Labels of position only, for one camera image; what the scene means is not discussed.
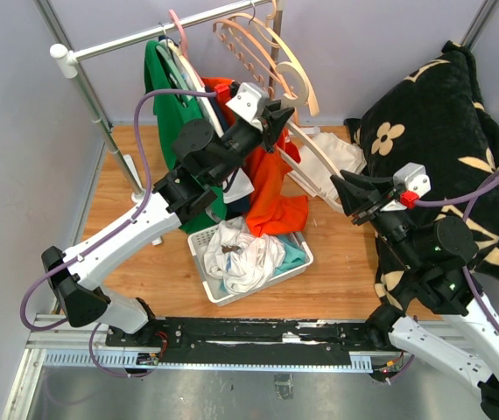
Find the white and pink shirt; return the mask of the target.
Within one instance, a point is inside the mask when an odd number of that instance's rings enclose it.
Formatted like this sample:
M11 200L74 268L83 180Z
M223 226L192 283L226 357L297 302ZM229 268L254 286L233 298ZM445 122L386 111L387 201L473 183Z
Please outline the white and pink shirt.
M254 236L243 217L221 221L203 253L206 273L230 294L249 293L274 277L285 259L275 236Z

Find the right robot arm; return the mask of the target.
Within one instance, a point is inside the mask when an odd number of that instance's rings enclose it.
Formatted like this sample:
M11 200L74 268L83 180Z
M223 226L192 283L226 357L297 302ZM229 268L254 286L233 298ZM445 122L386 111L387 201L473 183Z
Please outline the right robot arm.
M403 350L452 376L479 397L488 418L499 419L499 315L469 272L478 247L467 219L446 216L418 226L408 215L415 207L471 209L498 187L499 171L473 192L440 201L423 198L431 182L420 164L409 163L389 178L340 171L330 179L344 214L357 226L370 223L404 270L394 286L384 288L383 302L366 321L368 343L377 350ZM407 315L413 299L460 332L474 351L428 332Z

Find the cream hanger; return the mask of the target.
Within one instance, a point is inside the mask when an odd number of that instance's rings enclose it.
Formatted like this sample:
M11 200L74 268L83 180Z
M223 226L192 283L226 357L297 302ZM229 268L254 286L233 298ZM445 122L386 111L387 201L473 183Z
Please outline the cream hanger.
M291 100L295 108L306 106L311 116L317 116L320 106L313 85L296 54L280 36L284 2L271 1L271 5L272 10L264 20L251 17L248 21L259 43L270 47L265 56L271 59L271 88L279 85L284 100Z

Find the orange t shirt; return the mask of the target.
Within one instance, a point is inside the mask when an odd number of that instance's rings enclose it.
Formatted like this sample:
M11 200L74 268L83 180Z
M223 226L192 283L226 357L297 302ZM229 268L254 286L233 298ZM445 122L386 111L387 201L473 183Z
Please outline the orange t shirt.
M242 169L254 191L245 193L240 204L226 204L223 199L217 199L208 210L213 221L228 220L241 214L254 236L285 235L306 226L308 198L305 195L286 197L281 193L285 175L292 168L282 159L280 152L300 161L298 148L288 139L286 129L280 135L277 147L268 153L259 146L246 157Z

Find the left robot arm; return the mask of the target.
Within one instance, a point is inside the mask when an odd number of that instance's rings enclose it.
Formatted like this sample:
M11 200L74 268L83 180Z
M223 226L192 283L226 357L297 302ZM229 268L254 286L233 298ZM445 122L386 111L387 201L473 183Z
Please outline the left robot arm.
M216 200L214 189L257 147L271 150L294 109L279 100L253 105L233 99L235 123L218 135L205 119L193 119L172 144L176 165L144 201L89 240L41 256L48 282L72 327L101 323L136 346L155 340L160 325L148 304L106 287L105 278L156 237L188 223Z

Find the teal t shirt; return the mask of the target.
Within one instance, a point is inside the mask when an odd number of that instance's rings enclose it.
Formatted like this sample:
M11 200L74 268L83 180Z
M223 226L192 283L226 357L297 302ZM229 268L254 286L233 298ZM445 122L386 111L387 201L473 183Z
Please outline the teal t shirt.
M218 278L228 293L241 294L259 288L272 277L305 260L285 235L261 237L240 233L233 243L222 243L215 258Z

